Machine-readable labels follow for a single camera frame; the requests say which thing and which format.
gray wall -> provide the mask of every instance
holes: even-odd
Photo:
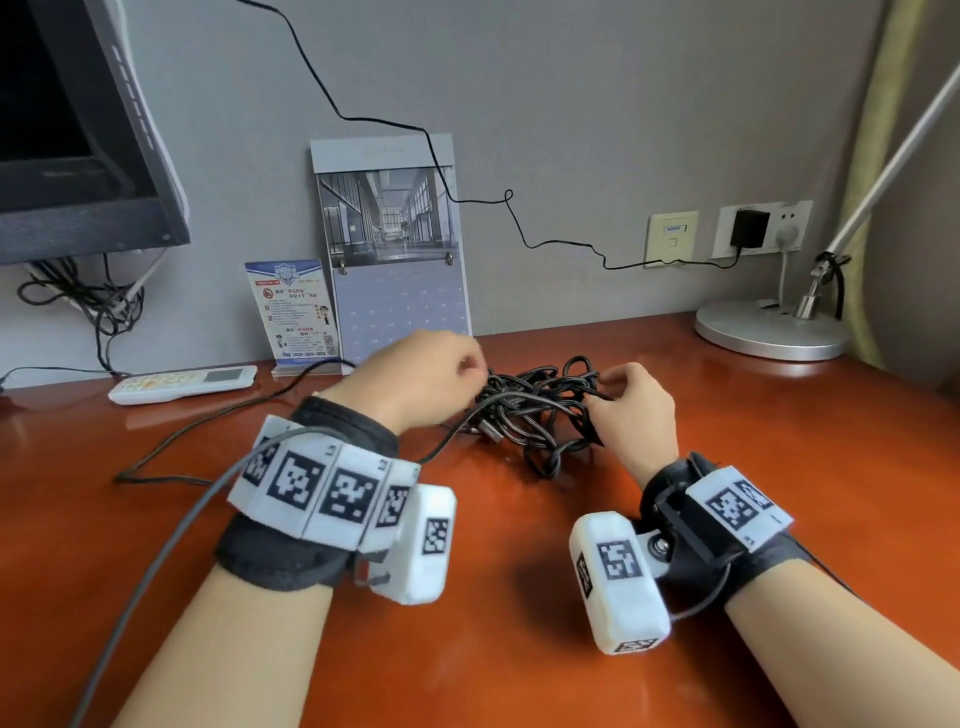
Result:
[[[343,110],[451,132],[461,193],[498,197],[512,187],[532,242],[588,240],[624,264],[641,259],[651,214],[699,209],[705,258],[720,206],[814,199],[794,288],[832,228],[882,6],[277,2]],[[334,117],[271,14],[229,0],[126,5],[140,80],[190,199],[194,242],[168,255],[114,364],[142,372],[268,357],[242,263],[317,254],[310,138],[385,131]],[[477,333],[688,310],[776,288],[775,256],[732,271],[606,272],[589,251],[524,250],[502,207],[461,214]],[[124,261],[132,270],[146,262]],[[75,311],[16,301],[23,276],[0,270],[0,371],[95,366],[91,331]]]
[[[960,4],[931,3],[899,143],[960,62]],[[960,99],[930,132],[871,224],[864,294],[891,371],[935,385],[960,369]]]

remote control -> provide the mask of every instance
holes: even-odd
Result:
[[[244,389],[253,384],[254,377],[254,366],[131,376],[113,387],[108,397],[117,404],[153,404],[179,400],[181,397]]]

person's right arm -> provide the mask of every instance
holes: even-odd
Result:
[[[673,399],[636,363],[600,382],[617,399],[586,398],[590,420],[643,488],[679,457]],[[762,572],[725,610],[801,728],[960,726],[960,671],[806,561]]]

black monitor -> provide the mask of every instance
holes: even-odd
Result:
[[[0,264],[189,241],[105,0],[2,0]]]

red wooden desk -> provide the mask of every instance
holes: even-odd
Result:
[[[586,354],[637,359],[674,394],[682,449],[735,463],[796,519],[795,533],[868,602],[960,666],[960,416],[934,395],[848,359],[784,365],[700,340],[688,315],[487,336],[497,371]],[[212,478],[268,412],[185,436],[148,473]],[[194,486],[118,486],[114,473],[163,436],[253,390],[119,407],[86,382],[0,400],[0,712],[4,725],[62,726],[132,587]],[[416,458],[442,436],[411,432]],[[553,482],[520,452],[461,436],[423,469],[459,498],[446,591],[400,607],[347,585],[336,594],[304,726],[754,726],[789,715],[722,614],[681,623],[643,655],[594,647],[566,540],[581,515],[636,509],[608,453],[579,453]],[[107,725],[212,565],[231,515],[201,515],[134,615],[87,726]]]

